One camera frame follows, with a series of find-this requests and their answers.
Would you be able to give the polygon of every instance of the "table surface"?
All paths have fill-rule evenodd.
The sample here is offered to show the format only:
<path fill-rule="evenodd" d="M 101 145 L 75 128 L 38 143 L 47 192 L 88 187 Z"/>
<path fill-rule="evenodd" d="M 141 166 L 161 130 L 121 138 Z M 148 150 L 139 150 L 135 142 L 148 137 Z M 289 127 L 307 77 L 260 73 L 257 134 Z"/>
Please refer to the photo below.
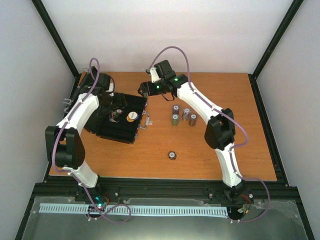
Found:
<path fill-rule="evenodd" d="M 137 96 L 140 83 L 150 80 L 144 72 L 108 74 L 115 80 L 116 92 Z M 245 178 L 276 181 L 248 74 L 195 72 L 191 73 L 191 79 L 198 90 L 216 105 L 230 108 L 234 119 L 246 130 L 249 143 L 235 150 L 241 174 Z M 165 101 L 161 95 L 149 97 L 146 111 L 153 124 L 138 131 L 134 144 L 103 139 L 84 129 L 81 139 L 86 162 L 101 177 L 221 180 L 217 155 L 204 138 L 205 122 L 198 117 L 194 127 L 183 120 L 178 126 L 172 126 L 172 106 L 176 104 L 181 109 L 189 107 L 180 99 Z M 243 133 L 238 127 L 235 131 L 235 143 L 243 143 Z M 168 158 L 170 151 L 176 152 L 175 160 Z M 49 174 L 59 175 L 53 168 Z"/>

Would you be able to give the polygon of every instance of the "black metal frame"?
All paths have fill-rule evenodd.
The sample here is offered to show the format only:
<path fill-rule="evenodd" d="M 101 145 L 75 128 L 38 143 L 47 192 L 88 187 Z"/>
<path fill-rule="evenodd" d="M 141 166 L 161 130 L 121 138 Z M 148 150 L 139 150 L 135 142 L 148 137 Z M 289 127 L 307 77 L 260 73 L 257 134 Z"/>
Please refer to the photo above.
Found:
<path fill-rule="evenodd" d="M 64 46 L 59 34 L 52 23 L 44 5 L 41 0 L 32 0 L 37 11 L 39 12 L 44 24 L 48 28 L 52 38 L 56 42 L 61 54 L 63 55 L 67 65 L 75 77 L 72 93 L 77 88 L 80 74 L 78 73 L 71 57 L 69 56 L 66 47 Z M 277 181 L 266 182 L 270 192 L 270 197 L 273 200 L 295 200 L 307 237 L 312 240 L 315 239 L 312 233 L 304 206 L 302 204 L 299 191 L 296 187 L 288 186 L 286 173 L 278 152 L 273 132 L 268 120 L 268 116 L 264 107 L 263 100 L 260 95 L 259 87 L 257 85 L 257 78 L 271 56 L 273 50 L 280 41 L 282 35 L 289 26 L 291 20 L 295 16 L 303 0 L 294 0 L 284 16 L 280 26 L 275 32 L 271 42 L 269 43 L 265 53 L 258 63 L 253 74 L 249 74 L 249 80 L 252 87 L 252 92 L 256 102 L 256 106 L 261 119 L 263 131 L 266 142 L 271 155 L 272 163 L 276 173 Z M 48 165 L 47 171 L 42 183 L 36 183 L 27 205 L 24 217 L 22 219 L 20 228 L 16 235 L 16 240 L 22 238 L 34 199 L 37 196 L 72 196 L 78 201 L 86 201 L 83 190 L 78 187 L 77 182 L 71 177 L 64 176 L 49 176 L 51 164 Z M 206 181 L 206 180 L 165 180 L 165 179 L 135 179 L 135 178 L 101 178 L 101 184 L 109 193 L 111 201 L 125 200 L 130 198 L 181 198 L 181 199 L 197 199 L 208 203 L 222 204 L 223 206 L 230 206 L 227 202 L 223 202 L 216 196 L 209 197 L 209 192 L 221 188 L 222 181 Z M 260 182 L 247 182 L 247 187 L 254 192 L 256 199 L 266 199 L 267 193 Z"/>

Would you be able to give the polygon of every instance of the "white wall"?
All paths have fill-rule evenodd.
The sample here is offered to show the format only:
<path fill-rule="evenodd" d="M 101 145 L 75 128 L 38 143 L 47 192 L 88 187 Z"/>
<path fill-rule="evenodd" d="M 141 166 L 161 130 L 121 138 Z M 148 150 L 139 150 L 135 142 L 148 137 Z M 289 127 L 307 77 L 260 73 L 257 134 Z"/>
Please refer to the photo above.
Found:
<path fill-rule="evenodd" d="M 320 239 L 320 1 L 304 1 L 258 78 L 290 185 Z"/>
<path fill-rule="evenodd" d="M 144 71 L 164 47 L 192 72 L 252 73 L 292 0 L 43 0 L 78 70 Z M 163 55 L 185 71 L 176 50 Z"/>
<path fill-rule="evenodd" d="M 12 240 L 74 79 L 30 0 L 3 2 L 0 22 L 0 239 Z"/>

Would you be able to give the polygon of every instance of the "small round black object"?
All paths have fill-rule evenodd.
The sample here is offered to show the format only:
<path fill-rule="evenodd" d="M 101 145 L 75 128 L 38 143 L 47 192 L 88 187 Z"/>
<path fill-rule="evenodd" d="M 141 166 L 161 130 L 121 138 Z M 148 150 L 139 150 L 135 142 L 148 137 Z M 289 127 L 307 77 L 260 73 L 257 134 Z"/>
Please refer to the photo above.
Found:
<path fill-rule="evenodd" d="M 177 158 L 177 154 L 174 151 L 170 151 L 168 156 L 171 160 L 175 160 Z"/>

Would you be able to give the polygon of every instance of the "wooden table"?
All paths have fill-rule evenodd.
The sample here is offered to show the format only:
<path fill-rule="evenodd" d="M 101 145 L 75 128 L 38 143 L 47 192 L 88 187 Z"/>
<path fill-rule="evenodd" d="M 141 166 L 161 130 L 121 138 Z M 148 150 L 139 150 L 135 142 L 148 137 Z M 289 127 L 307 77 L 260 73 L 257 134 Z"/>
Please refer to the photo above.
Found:
<path fill-rule="evenodd" d="M 150 81 L 144 72 L 108 74 L 115 80 L 116 91 L 125 94 L 138 95 L 140 83 Z M 248 145 L 235 150 L 241 174 L 247 178 L 276 181 L 248 74 L 192 73 L 191 79 L 212 102 L 230 108 L 235 120 L 247 131 Z M 188 107 L 180 99 L 168 102 L 161 95 L 149 97 L 146 111 L 153 125 L 140 129 L 134 144 L 99 138 L 84 129 L 81 139 L 85 160 L 91 169 L 102 177 L 221 180 L 217 155 L 204 138 L 205 122 L 198 117 L 194 127 L 183 120 L 178 126 L 172 126 L 174 104 L 180 105 L 181 109 Z M 244 140 L 243 133 L 236 127 L 235 143 Z M 169 151 L 176 152 L 176 160 L 168 158 Z M 52 168 L 49 174 L 58 175 Z"/>

